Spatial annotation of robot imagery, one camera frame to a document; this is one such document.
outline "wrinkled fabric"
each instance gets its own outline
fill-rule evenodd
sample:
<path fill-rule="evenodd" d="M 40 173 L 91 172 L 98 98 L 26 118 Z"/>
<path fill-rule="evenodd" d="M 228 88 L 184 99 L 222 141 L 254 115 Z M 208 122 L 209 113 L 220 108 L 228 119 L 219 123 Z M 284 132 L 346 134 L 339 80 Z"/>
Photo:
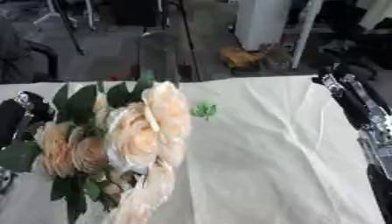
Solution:
<path fill-rule="evenodd" d="M 4 99 L 25 89 L 50 100 L 59 87 L 0 89 Z M 181 89 L 191 105 L 207 99 L 218 112 L 208 122 L 192 119 L 174 191 L 151 224 L 383 223 L 357 133 L 310 76 L 217 80 Z M 65 204 L 49 202 L 50 187 L 39 171 L 22 174 L 0 199 L 1 223 L 65 223 Z M 101 223 L 102 207 L 88 206 L 78 223 Z"/>

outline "peach rose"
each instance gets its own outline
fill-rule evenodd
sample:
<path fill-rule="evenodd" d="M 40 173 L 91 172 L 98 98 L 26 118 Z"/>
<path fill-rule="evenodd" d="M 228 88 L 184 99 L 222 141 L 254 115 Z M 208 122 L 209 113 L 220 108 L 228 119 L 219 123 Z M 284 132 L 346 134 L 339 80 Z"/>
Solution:
<path fill-rule="evenodd" d="M 145 120 L 144 105 L 132 103 L 110 113 L 105 148 L 110 163 L 122 172 L 145 173 L 158 152 L 158 134 Z"/>
<path fill-rule="evenodd" d="M 143 91 L 145 114 L 151 127 L 166 137 L 187 137 L 191 117 L 186 97 L 169 81 Z"/>
<path fill-rule="evenodd" d="M 103 140 L 98 137 L 89 137 L 79 142 L 72 149 L 74 167 L 85 173 L 96 173 L 108 164 Z"/>
<path fill-rule="evenodd" d="M 110 107 L 105 94 L 98 93 L 93 107 L 93 112 L 95 113 L 95 125 L 102 130 L 106 130 L 106 119 L 108 118 Z"/>
<path fill-rule="evenodd" d="M 181 138 L 160 138 L 158 156 L 173 167 L 179 167 L 184 160 L 186 146 Z"/>
<path fill-rule="evenodd" d="M 124 192 L 120 204 L 104 223 L 145 224 L 162 203 L 166 202 L 174 188 L 172 167 L 157 160 L 149 170 L 146 180 L 140 179 L 134 189 Z"/>
<path fill-rule="evenodd" d="M 70 122 L 56 124 L 48 122 L 42 131 L 41 142 L 43 150 L 44 167 L 50 175 L 58 175 L 62 178 L 74 174 L 71 153 L 67 147 L 66 134 L 70 127 Z"/>

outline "small green leaf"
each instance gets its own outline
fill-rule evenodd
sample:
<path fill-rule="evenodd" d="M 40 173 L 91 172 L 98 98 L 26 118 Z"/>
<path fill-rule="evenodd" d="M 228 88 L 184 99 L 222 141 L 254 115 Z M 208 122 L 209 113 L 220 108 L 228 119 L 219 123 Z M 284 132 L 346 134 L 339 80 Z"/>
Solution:
<path fill-rule="evenodd" d="M 40 152 L 35 142 L 14 143 L 0 150 L 0 166 L 14 172 L 30 172 Z"/>
<path fill-rule="evenodd" d="M 86 180 L 86 183 L 84 185 L 84 190 L 85 193 L 90 196 L 92 201 L 97 201 L 101 195 L 101 189 L 99 186 L 94 182 L 91 181 L 90 179 Z"/>
<path fill-rule="evenodd" d="M 72 119 L 71 116 L 69 115 L 69 113 L 65 109 L 59 110 L 57 112 L 56 123 L 68 122 L 68 121 L 71 121 L 71 119 Z"/>
<path fill-rule="evenodd" d="M 205 117 L 207 120 L 216 114 L 217 107 L 209 101 L 202 101 L 191 108 L 191 115 Z"/>
<path fill-rule="evenodd" d="M 65 84 L 53 97 L 52 102 L 57 110 L 62 110 L 66 108 L 68 100 L 68 88 L 68 84 Z"/>
<path fill-rule="evenodd" d="M 216 105 L 209 107 L 206 111 L 207 116 L 214 116 L 216 114 Z"/>
<path fill-rule="evenodd" d="M 93 107 L 97 95 L 97 86 L 89 85 L 73 94 L 66 104 L 66 112 L 76 125 L 87 123 L 94 116 Z"/>
<path fill-rule="evenodd" d="M 154 72 L 152 70 L 143 71 L 140 78 L 137 80 L 135 87 L 130 93 L 130 102 L 140 102 L 142 100 L 142 92 L 146 88 L 151 88 L 154 85 Z"/>
<path fill-rule="evenodd" d="M 118 109 L 130 102 L 130 91 L 127 89 L 125 82 L 112 87 L 107 94 L 108 105 Z"/>

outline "concrete floor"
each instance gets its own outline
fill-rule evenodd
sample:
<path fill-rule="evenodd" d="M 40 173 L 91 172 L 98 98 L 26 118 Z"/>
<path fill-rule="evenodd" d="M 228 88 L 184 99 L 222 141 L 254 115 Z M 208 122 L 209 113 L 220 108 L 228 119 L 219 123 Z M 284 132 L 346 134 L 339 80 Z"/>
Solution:
<path fill-rule="evenodd" d="M 223 46 L 235 46 L 237 40 L 227 30 L 227 26 L 235 21 L 236 6 L 227 3 L 216 3 L 214 0 L 187 0 L 189 22 L 195 52 L 199 64 L 200 74 L 204 81 L 227 79 L 233 77 L 232 73 L 220 60 L 219 50 Z M 86 52 L 85 56 L 79 55 L 65 33 L 59 19 L 51 19 L 41 25 L 42 31 L 37 31 L 32 21 L 39 18 L 39 14 L 30 15 L 27 19 L 19 19 L 14 23 L 16 28 L 27 39 L 38 41 L 53 47 L 59 54 L 59 78 L 63 81 L 96 81 L 132 80 L 131 66 L 137 62 L 137 41 L 142 33 L 140 27 L 116 27 L 105 17 L 98 22 L 98 30 L 90 31 L 87 20 L 80 17 L 80 27 L 76 31 L 77 39 Z M 179 64 L 192 64 L 191 55 L 187 46 L 187 39 L 179 13 L 171 13 L 171 28 L 168 31 L 176 37 Z M 153 67 L 159 73 L 167 71 L 161 57 L 165 49 L 160 49 L 160 43 L 153 43 L 153 51 L 142 50 L 141 61 L 147 67 Z M 293 74 L 312 74 L 314 71 L 306 66 L 306 61 L 312 54 L 305 54 L 303 64 L 298 71 L 272 72 L 261 71 L 258 73 L 241 73 L 241 76 L 274 76 Z M 45 63 L 38 59 L 38 69 Z M 390 71 L 380 70 L 377 81 L 372 82 L 374 87 L 392 105 L 392 74 Z"/>

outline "white tablecloth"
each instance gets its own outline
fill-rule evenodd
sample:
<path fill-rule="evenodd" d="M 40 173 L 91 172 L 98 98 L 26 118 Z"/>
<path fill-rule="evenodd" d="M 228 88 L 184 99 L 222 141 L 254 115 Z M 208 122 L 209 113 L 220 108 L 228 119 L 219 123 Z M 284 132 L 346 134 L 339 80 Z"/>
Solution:
<path fill-rule="evenodd" d="M 30 90 L 50 99 L 60 85 L 0 86 L 0 93 L 7 99 Z M 309 76 L 182 88 L 192 103 L 215 102 L 218 114 L 193 118 L 176 190 L 151 223 L 383 223 L 355 130 Z M 35 170 L 0 199 L 1 224 L 65 223 L 64 204 L 49 201 L 50 179 Z M 102 218 L 93 207 L 80 223 Z"/>

